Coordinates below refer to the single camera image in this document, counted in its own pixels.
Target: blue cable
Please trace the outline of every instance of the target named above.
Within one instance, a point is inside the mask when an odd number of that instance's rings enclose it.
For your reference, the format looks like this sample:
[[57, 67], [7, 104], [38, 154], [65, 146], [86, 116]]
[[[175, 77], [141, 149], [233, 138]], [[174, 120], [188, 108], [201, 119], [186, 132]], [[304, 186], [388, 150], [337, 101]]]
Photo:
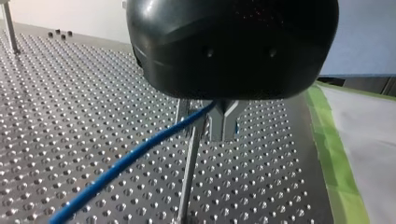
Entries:
[[79, 209], [81, 209], [87, 202], [89, 202], [96, 194], [105, 188], [112, 180], [117, 178], [119, 174], [124, 171], [128, 166], [132, 165], [137, 159], [146, 154], [150, 149], [159, 145], [161, 141], [169, 138], [170, 136], [182, 131], [187, 126], [194, 123], [198, 118], [204, 116], [213, 107], [215, 107], [216, 102], [212, 102], [210, 105], [196, 111], [192, 115], [188, 116], [186, 119], [182, 120], [178, 124], [170, 127], [169, 129], [163, 130], [154, 136], [152, 136], [148, 141], [137, 146], [131, 152], [123, 156], [121, 159], [116, 161], [107, 172], [99, 175], [95, 182], [85, 188], [75, 199], [73, 199], [69, 205], [65, 206], [61, 211], [53, 215], [49, 223], [50, 224], [60, 224], [65, 223], [73, 214], [75, 214]]

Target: white cloth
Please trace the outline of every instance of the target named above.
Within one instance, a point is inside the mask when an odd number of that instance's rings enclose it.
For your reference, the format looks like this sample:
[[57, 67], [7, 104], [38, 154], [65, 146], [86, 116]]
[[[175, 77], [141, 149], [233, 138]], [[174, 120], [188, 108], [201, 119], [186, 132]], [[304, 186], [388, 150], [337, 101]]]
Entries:
[[371, 223], [396, 223], [396, 101], [321, 87]]

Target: metal rod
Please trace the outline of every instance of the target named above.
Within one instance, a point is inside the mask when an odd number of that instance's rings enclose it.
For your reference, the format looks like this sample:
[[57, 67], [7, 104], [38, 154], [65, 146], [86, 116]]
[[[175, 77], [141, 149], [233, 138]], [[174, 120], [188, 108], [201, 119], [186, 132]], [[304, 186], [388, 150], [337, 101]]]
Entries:
[[199, 126], [192, 128], [192, 136], [189, 143], [189, 153], [187, 155], [186, 170], [184, 172], [183, 187], [181, 189], [180, 207], [178, 210], [178, 223], [187, 223], [187, 210], [189, 208], [189, 200], [191, 193], [192, 178], [197, 161], [200, 134]]
[[14, 31], [14, 26], [12, 24], [11, 12], [9, 11], [8, 3], [4, 3], [2, 5], [2, 8], [3, 8], [4, 20], [6, 22], [6, 30], [7, 30], [10, 50], [13, 53], [19, 53], [17, 46], [17, 39], [15, 38], [15, 31]]

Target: metal table surface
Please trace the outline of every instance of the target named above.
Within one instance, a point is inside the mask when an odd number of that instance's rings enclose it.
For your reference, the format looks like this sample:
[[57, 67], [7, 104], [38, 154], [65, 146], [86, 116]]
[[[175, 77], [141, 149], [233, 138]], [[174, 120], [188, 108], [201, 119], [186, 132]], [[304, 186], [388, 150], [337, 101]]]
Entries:
[[[173, 124], [130, 49], [0, 31], [0, 222], [46, 223], [114, 161]], [[332, 223], [302, 96], [254, 101], [233, 142], [201, 141], [189, 211], [199, 223]], [[133, 164], [71, 223], [170, 223], [188, 139]]]

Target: green tape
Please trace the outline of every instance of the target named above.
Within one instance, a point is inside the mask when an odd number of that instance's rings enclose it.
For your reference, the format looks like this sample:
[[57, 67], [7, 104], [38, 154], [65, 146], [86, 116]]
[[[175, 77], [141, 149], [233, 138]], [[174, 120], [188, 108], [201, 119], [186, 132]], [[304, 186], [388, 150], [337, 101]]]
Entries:
[[311, 112], [314, 140], [329, 193], [334, 223], [370, 223], [325, 95], [314, 85], [305, 96]]

